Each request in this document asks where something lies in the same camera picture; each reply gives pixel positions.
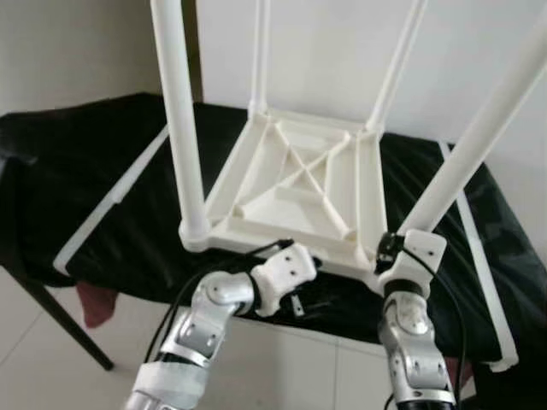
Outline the white plastic table leg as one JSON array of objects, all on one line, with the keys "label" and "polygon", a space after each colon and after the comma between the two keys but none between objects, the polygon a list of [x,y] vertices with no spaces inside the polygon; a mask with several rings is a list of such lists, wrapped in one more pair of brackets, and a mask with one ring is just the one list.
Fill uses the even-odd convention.
[{"label": "white plastic table leg", "polygon": [[249,114],[263,114],[268,108],[268,58],[271,0],[256,0]]},{"label": "white plastic table leg", "polygon": [[400,27],[398,39],[396,39],[393,55],[388,62],[385,75],[378,90],[378,96],[371,113],[366,121],[368,132],[380,138],[385,132],[385,125],[394,97],[405,70],[411,50],[415,43],[415,36],[421,27],[423,16],[427,9],[429,0],[411,0],[405,22]]},{"label": "white plastic table leg", "polygon": [[198,253],[208,248],[211,224],[203,202],[183,5],[181,0],[150,0],[150,11],[179,202],[179,239],[184,249]]},{"label": "white plastic table leg", "polygon": [[509,122],[532,95],[547,69],[547,8],[542,7],[522,50],[509,70],[493,87],[455,148],[422,192],[421,198],[396,231],[430,233],[448,212],[462,188],[481,167]]}]

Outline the black table cloth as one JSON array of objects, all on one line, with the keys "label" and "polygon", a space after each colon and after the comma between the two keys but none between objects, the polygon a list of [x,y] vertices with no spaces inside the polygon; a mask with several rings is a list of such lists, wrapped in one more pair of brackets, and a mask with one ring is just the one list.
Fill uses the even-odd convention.
[{"label": "black table cloth", "polygon": [[[182,284],[222,266],[230,251],[192,254],[179,240],[179,197],[169,147],[160,148],[124,200],[69,262],[52,259],[106,192],[167,124],[160,95],[136,93],[74,107],[0,116],[0,267],[40,284],[79,281],[150,302],[172,303]],[[522,363],[509,372],[473,369],[466,410],[547,410],[546,266],[489,169],[478,175],[476,212],[487,238]],[[452,290],[429,301],[437,343],[455,358]]]}]

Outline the white plastic table top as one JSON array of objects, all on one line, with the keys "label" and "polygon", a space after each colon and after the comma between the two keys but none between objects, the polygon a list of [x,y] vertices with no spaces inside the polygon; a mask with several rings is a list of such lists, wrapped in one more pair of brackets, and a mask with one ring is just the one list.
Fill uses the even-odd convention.
[{"label": "white plastic table top", "polygon": [[380,132],[271,108],[250,114],[204,199],[206,245],[243,251],[290,238],[323,270],[380,291],[388,231]]}]

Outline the pink cloth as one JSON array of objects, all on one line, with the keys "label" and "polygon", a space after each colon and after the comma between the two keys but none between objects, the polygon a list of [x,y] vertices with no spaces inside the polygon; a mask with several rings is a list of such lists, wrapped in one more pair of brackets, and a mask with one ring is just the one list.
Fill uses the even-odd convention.
[{"label": "pink cloth", "polygon": [[79,281],[75,285],[75,289],[77,290],[86,328],[96,329],[104,325],[110,318],[113,318],[116,301],[120,295],[117,290],[88,284],[85,281]]},{"label": "pink cloth", "polygon": [[473,364],[468,360],[462,362],[457,358],[445,358],[446,368],[453,387],[464,388],[473,377]]}]

